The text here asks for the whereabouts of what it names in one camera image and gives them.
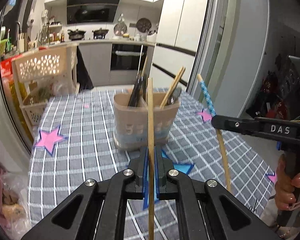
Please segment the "person's right hand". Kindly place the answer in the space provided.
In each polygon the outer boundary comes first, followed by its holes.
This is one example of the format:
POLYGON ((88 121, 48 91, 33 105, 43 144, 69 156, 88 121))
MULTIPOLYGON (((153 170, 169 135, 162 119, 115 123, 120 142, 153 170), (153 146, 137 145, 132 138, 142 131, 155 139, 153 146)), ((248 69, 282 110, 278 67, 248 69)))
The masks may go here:
POLYGON ((300 188, 300 173, 294 178, 290 178, 285 173, 286 159, 282 154, 278 161, 276 169, 277 181, 275 184, 275 204, 279 210, 291 210, 290 204, 296 203, 296 197, 293 192, 295 189, 300 188))

